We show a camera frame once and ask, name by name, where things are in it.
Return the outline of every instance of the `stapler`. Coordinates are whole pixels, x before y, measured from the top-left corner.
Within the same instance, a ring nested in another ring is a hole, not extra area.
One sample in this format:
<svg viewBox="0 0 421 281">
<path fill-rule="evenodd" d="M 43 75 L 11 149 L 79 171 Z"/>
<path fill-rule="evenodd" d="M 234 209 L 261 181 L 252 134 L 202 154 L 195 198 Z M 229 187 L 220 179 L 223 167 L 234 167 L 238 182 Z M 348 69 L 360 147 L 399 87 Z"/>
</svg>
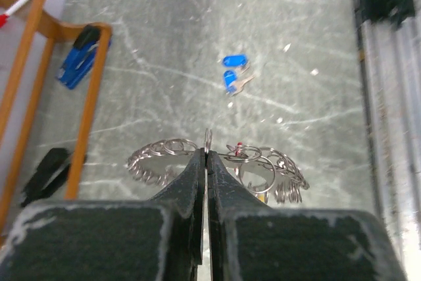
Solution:
<svg viewBox="0 0 421 281">
<path fill-rule="evenodd" d="M 88 24 L 73 43 L 57 74 L 57 79 L 68 89 L 74 89 L 91 70 L 100 35 L 99 28 Z"/>
</svg>

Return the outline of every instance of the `red tag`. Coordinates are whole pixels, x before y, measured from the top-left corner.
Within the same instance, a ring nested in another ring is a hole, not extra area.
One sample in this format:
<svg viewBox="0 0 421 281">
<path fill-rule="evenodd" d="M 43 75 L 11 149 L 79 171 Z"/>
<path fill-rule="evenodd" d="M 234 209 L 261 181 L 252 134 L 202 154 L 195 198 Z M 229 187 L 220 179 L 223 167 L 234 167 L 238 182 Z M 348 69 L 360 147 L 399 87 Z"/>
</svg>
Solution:
<svg viewBox="0 0 421 281">
<path fill-rule="evenodd" d="M 236 151 L 234 151 L 234 155 L 235 156 L 238 156 L 239 155 L 239 152 L 241 151 L 239 148 L 238 148 L 238 146 L 240 146 L 240 145 L 243 145 L 243 143 L 241 143 L 240 141 L 237 143 L 237 147 L 236 147 Z"/>
</svg>

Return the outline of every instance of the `wooden rack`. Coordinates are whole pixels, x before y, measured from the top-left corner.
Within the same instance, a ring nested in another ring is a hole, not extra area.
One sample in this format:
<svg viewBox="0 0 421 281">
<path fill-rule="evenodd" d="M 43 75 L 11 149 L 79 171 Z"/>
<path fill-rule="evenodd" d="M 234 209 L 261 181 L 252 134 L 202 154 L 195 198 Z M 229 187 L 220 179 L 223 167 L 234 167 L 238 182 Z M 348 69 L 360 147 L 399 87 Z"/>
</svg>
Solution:
<svg viewBox="0 0 421 281">
<path fill-rule="evenodd" d="M 8 8 L 15 1 L 16 0 L 0 0 L 0 7 Z M 34 38 L 34 34 L 39 32 L 47 38 L 47 43 L 45 44 L 41 62 L 37 70 L 36 79 L 32 88 L 31 99 L 26 109 L 20 137 L 14 151 L 11 168 L 7 174 L 5 186 L 0 199 L 0 231 L 3 231 L 6 224 L 7 214 L 15 191 L 18 175 L 20 173 L 20 166 L 28 143 L 32 123 L 36 114 L 37 104 L 41 96 L 45 75 L 47 74 L 54 45 L 60 42 L 74 41 L 86 26 L 86 24 L 70 24 L 61 22 L 56 18 L 53 18 L 43 10 L 45 1 L 46 0 L 32 0 L 29 12 L 25 16 L 22 16 L 22 18 L 26 21 L 26 25 L 14 58 L 6 90 L 0 104 L 1 147 L 7 123 L 12 111 L 12 106 L 16 99 L 16 93 L 24 72 L 26 59 L 28 58 L 28 54 L 30 52 L 32 40 Z M 105 59 L 107 57 L 107 49 L 112 34 L 112 28 L 108 24 L 101 22 L 89 24 L 100 28 L 101 37 L 99 39 L 99 46 L 91 71 L 91 79 L 79 127 L 78 139 L 68 176 L 66 199 L 76 199 L 78 195 L 80 174 L 86 154 L 89 131 L 91 130 L 99 87 L 101 84 L 101 77 Z"/>
</svg>

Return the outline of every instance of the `silver key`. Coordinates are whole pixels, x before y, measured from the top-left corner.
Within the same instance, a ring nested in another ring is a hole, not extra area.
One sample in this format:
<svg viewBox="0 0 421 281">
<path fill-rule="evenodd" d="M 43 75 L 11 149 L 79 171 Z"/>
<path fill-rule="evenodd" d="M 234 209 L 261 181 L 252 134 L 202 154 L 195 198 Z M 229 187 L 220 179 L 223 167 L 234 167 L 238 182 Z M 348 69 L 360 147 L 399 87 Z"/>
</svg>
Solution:
<svg viewBox="0 0 421 281">
<path fill-rule="evenodd" d="M 237 93 L 240 93 L 243 91 L 244 86 L 247 82 L 250 82 L 252 79 L 254 79 L 256 76 L 253 74 L 245 79 L 242 80 L 236 80 L 231 84 L 235 88 L 235 91 L 231 95 L 236 95 Z"/>
</svg>

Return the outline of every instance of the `gray marble surface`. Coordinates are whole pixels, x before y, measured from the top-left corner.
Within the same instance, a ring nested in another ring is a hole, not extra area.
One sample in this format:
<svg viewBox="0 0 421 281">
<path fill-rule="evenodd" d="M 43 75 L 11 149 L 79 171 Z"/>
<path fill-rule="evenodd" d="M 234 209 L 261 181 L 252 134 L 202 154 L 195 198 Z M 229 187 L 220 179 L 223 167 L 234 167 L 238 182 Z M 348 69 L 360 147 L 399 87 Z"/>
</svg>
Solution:
<svg viewBox="0 0 421 281">
<path fill-rule="evenodd" d="M 300 207 L 374 211 L 351 0 L 67 0 L 64 20 L 114 28 L 81 199 L 151 197 L 127 157 L 163 138 L 202 144 L 211 128 L 214 150 L 243 141 L 292 157 L 310 183 Z M 51 63 L 19 188 L 50 148 L 75 144 L 88 81 L 54 80 L 68 48 Z M 240 52 L 257 77 L 230 98 L 220 60 Z"/>
</svg>

